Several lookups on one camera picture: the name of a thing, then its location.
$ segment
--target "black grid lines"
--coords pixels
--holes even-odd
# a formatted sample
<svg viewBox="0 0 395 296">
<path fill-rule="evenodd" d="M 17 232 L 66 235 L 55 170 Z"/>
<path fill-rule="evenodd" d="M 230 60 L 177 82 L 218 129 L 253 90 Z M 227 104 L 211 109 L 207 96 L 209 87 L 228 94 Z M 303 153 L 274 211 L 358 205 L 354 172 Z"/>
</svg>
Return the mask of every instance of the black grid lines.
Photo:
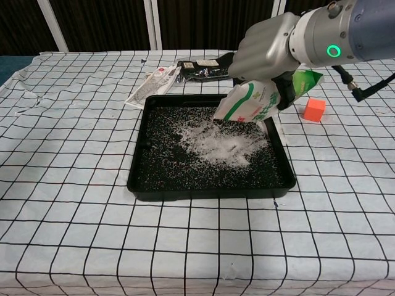
<svg viewBox="0 0 395 296">
<path fill-rule="evenodd" d="M 394 83 L 357 104 L 318 69 L 322 122 L 301 119 L 307 96 L 274 118 L 297 176 L 274 202 L 127 191 L 141 111 L 124 100 L 145 72 L 224 52 L 44 53 L 0 89 L 1 295 L 394 295 Z M 364 88 L 395 60 L 346 67 Z"/>
</svg>

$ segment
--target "orange cube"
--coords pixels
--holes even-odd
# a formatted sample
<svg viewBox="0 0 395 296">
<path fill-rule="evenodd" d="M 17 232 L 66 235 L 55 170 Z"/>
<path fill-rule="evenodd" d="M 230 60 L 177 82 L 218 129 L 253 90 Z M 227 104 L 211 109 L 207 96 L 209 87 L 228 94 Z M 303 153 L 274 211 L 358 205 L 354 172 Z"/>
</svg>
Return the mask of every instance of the orange cube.
<svg viewBox="0 0 395 296">
<path fill-rule="evenodd" d="M 310 121 L 319 122 L 325 111 L 325 101 L 310 98 L 307 102 L 303 118 Z"/>
</svg>

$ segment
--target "black packet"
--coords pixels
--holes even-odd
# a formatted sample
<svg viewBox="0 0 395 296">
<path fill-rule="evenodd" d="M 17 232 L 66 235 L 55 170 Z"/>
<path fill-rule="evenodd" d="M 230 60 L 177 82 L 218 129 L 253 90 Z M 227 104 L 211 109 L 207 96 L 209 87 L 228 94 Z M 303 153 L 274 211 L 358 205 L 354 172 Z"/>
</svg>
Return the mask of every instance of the black packet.
<svg viewBox="0 0 395 296">
<path fill-rule="evenodd" d="M 233 52 L 228 52 L 215 60 L 199 61 L 181 60 L 177 67 L 181 67 L 176 78 L 177 83 L 185 81 L 207 82 L 229 78 L 228 68 L 233 61 Z"/>
</svg>

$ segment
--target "green indicator light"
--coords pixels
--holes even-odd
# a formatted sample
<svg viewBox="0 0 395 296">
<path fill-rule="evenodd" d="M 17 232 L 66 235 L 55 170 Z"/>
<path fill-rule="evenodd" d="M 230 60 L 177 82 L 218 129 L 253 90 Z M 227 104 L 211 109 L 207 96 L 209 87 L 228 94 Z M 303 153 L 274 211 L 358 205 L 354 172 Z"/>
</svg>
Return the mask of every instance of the green indicator light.
<svg viewBox="0 0 395 296">
<path fill-rule="evenodd" d="M 341 49 L 339 46 L 332 44 L 328 46 L 326 53 L 330 57 L 339 57 L 341 55 Z"/>
</svg>

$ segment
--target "black tray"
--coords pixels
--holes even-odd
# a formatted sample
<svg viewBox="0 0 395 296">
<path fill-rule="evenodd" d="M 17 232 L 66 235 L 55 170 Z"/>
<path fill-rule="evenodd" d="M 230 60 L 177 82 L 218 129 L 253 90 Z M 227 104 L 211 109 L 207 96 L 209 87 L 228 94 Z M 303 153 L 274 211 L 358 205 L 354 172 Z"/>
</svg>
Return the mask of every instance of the black tray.
<svg viewBox="0 0 395 296">
<path fill-rule="evenodd" d="M 248 170 L 201 163 L 196 168 L 201 161 L 177 144 L 181 137 L 174 126 L 190 120 L 191 112 L 202 112 L 203 116 L 214 113 L 224 97 L 198 94 L 147 98 L 127 183 L 129 191 L 140 200 L 284 196 L 295 185 L 295 178 L 271 118 L 265 120 L 268 146 L 251 157 Z M 255 128 L 255 123 L 220 124 L 224 128 Z"/>
</svg>

